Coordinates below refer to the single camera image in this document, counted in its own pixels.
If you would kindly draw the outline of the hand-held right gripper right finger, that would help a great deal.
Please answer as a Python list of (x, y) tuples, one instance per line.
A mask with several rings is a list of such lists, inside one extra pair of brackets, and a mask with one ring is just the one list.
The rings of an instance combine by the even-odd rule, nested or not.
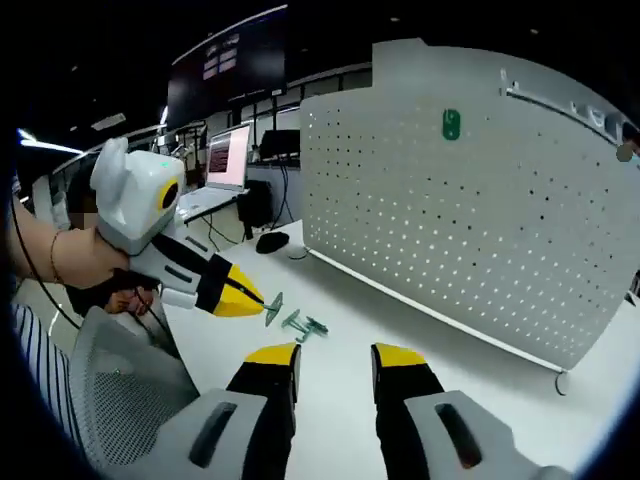
[(570, 479), (515, 446), (511, 428), (459, 390), (447, 391), (419, 353), (371, 346), (376, 434), (389, 479)]

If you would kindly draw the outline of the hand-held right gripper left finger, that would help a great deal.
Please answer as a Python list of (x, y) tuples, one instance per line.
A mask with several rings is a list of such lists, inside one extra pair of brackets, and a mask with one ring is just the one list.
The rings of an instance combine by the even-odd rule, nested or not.
[(283, 479), (296, 432), (301, 346), (247, 356), (214, 388), (160, 424), (148, 453), (110, 466), (107, 479)]

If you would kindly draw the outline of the person's left hand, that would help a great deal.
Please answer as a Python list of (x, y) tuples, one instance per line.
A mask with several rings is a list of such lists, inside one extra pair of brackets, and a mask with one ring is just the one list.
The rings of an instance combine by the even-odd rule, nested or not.
[(109, 314), (142, 316), (154, 301), (157, 283), (128, 270), (126, 255), (113, 249), (93, 228), (62, 232), (52, 260), (75, 313), (92, 307)]

